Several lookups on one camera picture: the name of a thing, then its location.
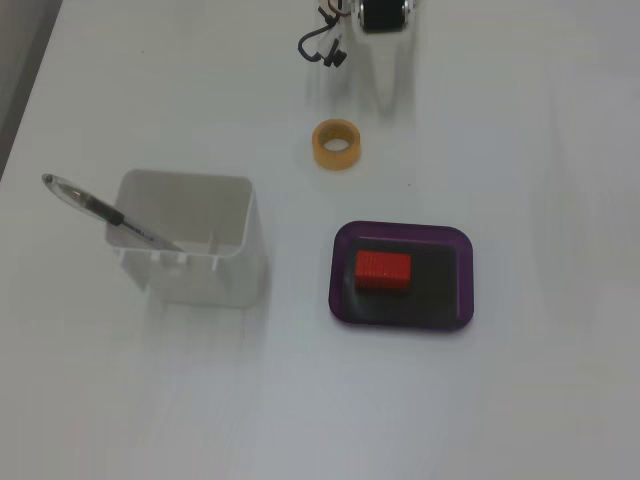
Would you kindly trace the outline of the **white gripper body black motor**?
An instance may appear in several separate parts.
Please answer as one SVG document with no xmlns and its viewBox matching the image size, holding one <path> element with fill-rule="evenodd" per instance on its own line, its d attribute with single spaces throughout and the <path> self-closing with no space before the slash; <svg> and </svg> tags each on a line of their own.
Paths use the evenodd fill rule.
<svg viewBox="0 0 640 480">
<path fill-rule="evenodd" d="M 361 35 L 404 35 L 413 27 L 415 0 L 357 0 L 352 3 L 354 31 Z"/>
</svg>

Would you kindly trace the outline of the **white fixed gripper finger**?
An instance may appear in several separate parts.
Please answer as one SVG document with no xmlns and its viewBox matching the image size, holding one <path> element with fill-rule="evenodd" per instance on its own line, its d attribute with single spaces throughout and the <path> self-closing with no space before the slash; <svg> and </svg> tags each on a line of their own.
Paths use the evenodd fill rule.
<svg viewBox="0 0 640 480">
<path fill-rule="evenodd" d="M 371 40 L 375 99 L 380 112 L 388 114 L 395 102 L 397 59 L 401 46 L 396 36 L 391 34 L 376 34 Z"/>
</svg>

